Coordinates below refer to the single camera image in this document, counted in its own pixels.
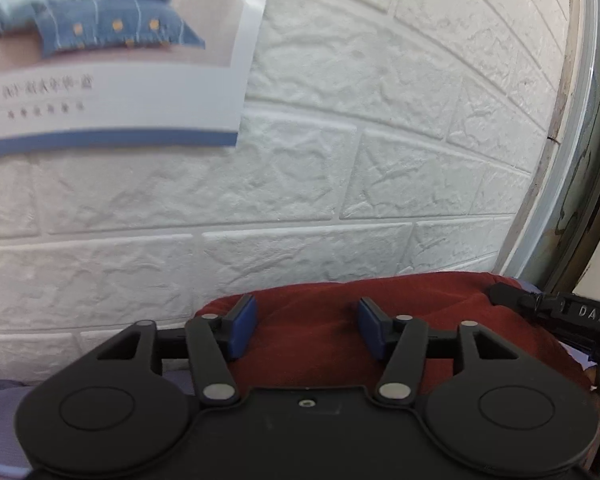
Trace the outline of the dark red pants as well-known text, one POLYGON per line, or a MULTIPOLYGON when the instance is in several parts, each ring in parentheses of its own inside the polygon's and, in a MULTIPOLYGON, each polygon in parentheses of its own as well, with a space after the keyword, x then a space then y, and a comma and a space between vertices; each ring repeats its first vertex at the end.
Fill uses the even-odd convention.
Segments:
POLYGON ((379 382, 388 330, 358 302, 368 297, 388 315, 413 315, 436 330, 477 321, 558 370, 582 388, 590 381, 562 345, 504 307, 486 289, 490 273, 442 272, 351 283, 315 283, 258 290, 257 326, 246 354, 230 366, 239 390, 249 387, 340 387, 379 382))

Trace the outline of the purple plaid bed sheet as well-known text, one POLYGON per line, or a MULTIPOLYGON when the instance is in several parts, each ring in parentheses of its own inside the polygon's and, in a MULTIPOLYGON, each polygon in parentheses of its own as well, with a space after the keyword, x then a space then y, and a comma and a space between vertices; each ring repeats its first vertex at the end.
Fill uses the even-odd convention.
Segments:
POLYGON ((184 437, 184 370, 76 363, 30 387, 0 380, 0 479, 141 479, 184 437))

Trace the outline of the bedding poster on wall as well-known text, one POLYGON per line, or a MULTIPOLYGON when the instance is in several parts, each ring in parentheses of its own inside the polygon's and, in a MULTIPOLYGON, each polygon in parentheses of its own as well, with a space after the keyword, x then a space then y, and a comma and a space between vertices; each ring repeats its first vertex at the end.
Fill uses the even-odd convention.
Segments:
POLYGON ((0 0, 0 156, 236 143, 266 0, 0 0))

